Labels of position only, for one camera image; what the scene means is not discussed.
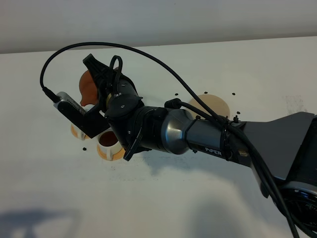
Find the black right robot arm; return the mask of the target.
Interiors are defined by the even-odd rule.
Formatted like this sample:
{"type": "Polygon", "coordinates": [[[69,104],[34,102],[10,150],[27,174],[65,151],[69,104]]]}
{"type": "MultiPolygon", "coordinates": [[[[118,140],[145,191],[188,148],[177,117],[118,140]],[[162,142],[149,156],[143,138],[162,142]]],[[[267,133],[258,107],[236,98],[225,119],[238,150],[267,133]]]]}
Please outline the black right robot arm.
{"type": "Polygon", "coordinates": [[[253,170],[264,197],[271,197],[294,237],[317,235],[317,117],[295,113],[269,122],[229,120],[202,100],[198,109],[175,98],[145,106],[121,69],[92,55],[84,61],[97,88],[92,112],[103,112],[125,149],[124,159],[158,150],[203,152],[253,170]]]}

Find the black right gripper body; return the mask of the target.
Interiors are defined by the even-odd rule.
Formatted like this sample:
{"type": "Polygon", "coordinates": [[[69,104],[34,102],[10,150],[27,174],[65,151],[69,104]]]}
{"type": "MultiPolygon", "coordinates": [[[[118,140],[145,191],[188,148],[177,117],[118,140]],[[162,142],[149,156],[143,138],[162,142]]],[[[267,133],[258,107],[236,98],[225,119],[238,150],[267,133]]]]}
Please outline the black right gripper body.
{"type": "MultiPolygon", "coordinates": [[[[118,98],[109,95],[112,99],[111,102],[106,103],[109,106],[106,111],[106,116],[108,116],[110,122],[107,121],[97,109],[94,109],[92,112],[86,112],[84,115],[84,128],[82,131],[88,135],[90,138],[97,137],[110,130],[113,131],[116,135],[119,132],[119,128],[124,126],[125,123],[119,122],[118,126],[115,129],[112,129],[111,126],[114,125],[119,119],[123,120],[124,117],[127,117],[129,113],[133,111],[133,109],[138,104],[138,97],[123,95],[118,98]]],[[[117,138],[119,142],[124,141],[125,136],[120,136],[117,138]]],[[[124,150],[128,148],[127,145],[122,145],[124,150]]]]}

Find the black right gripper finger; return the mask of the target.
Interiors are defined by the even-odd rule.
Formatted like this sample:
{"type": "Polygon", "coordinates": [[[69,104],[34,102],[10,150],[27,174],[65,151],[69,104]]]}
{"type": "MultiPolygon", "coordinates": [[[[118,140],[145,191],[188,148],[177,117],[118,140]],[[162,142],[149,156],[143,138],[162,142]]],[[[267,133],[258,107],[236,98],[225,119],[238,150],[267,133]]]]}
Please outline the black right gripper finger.
{"type": "Polygon", "coordinates": [[[110,70],[107,65],[98,61],[92,54],[83,59],[83,64],[88,69],[97,87],[110,86],[110,70]]]}

